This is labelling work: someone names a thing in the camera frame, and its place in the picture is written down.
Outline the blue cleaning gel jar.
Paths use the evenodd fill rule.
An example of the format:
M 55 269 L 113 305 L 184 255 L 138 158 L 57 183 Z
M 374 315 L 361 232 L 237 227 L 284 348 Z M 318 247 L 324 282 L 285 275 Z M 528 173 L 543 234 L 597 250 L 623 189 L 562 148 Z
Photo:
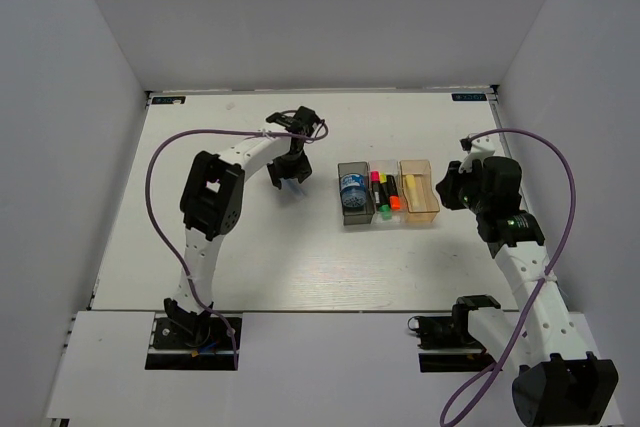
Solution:
M 345 209 L 361 209 L 367 202 L 365 178 L 358 173 L 348 173 L 340 177 L 340 198 Z

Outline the yellow glue stick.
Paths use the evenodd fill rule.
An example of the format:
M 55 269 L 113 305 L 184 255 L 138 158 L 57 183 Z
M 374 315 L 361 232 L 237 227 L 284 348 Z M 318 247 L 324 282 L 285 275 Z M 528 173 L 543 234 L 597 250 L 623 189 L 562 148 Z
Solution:
M 420 191 L 419 191 L 415 176 L 413 174 L 408 174 L 405 176 L 405 180 L 406 180 L 406 191 L 409 195 L 411 209 L 413 211 L 422 210 L 423 209 L 422 199 L 420 197 Z

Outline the pink highlighter marker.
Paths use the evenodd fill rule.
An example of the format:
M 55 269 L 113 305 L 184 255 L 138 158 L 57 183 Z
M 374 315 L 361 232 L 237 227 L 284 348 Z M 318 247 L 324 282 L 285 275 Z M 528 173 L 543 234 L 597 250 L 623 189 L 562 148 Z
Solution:
M 385 204 L 384 192 L 381 185 L 380 173 L 378 171 L 371 171 L 371 189 L 373 193 L 374 204 L 376 210 L 379 211 Z

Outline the orange highlighter marker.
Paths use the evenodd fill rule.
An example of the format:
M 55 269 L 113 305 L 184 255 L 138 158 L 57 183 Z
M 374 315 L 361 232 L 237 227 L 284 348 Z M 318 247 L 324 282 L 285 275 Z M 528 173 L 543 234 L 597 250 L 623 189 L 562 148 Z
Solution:
M 387 190 L 389 196 L 389 204 L 392 211 L 399 211 L 402 207 L 399 192 L 393 175 L 387 176 Z

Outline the green highlighter marker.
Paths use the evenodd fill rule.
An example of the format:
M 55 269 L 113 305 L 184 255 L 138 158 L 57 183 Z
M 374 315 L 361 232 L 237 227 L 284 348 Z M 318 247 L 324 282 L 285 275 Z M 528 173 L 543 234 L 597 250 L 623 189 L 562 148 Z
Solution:
M 391 219 L 392 213 L 389 199 L 383 188 L 380 188 L 378 192 L 377 209 L 383 220 L 388 221 Z

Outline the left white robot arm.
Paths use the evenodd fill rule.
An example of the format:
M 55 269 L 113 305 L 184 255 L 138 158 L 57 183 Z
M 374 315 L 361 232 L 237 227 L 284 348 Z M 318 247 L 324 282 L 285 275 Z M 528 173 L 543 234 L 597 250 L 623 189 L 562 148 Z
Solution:
M 271 114 L 261 131 L 232 147 L 195 156 L 179 203 L 182 274 L 177 293 L 164 300 L 167 317 L 188 345 L 200 347 L 210 337 L 213 276 L 222 242 L 240 219 L 246 181 L 265 168 L 278 189 L 285 180 L 304 182 L 312 173 L 304 147 L 322 127 L 316 112 L 301 106 Z

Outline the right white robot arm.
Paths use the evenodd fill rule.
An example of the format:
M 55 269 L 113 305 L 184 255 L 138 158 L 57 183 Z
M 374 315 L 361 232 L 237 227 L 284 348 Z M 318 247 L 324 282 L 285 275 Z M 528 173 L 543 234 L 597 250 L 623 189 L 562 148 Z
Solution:
M 597 425 L 613 397 L 614 363 L 587 345 L 562 298 L 536 218 L 521 207 L 522 169 L 513 159 L 452 161 L 436 190 L 450 210 L 469 210 L 504 275 L 520 316 L 511 324 L 490 296 L 461 297 L 451 331 L 478 342 L 511 374 L 515 411 L 526 426 Z

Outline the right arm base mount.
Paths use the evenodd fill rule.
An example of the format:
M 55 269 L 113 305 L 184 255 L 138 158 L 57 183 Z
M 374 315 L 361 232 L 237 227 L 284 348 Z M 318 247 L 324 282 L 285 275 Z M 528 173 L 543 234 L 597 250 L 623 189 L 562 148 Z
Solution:
M 447 315 L 414 315 L 407 329 L 418 339 L 421 373 L 480 372 L 494 363 L 487 349 L 468 331 L 468 314 L 480 308 L 500 309 L 490 295 L 459 297 Z

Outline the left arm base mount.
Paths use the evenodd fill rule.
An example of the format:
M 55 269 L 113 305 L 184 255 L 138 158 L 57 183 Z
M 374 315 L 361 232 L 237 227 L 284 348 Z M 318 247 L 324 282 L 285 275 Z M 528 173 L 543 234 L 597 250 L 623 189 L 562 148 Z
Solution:
M 235 371 L 243 319 L 176 314 L 157 317 L 146 355 L 148 371 Z

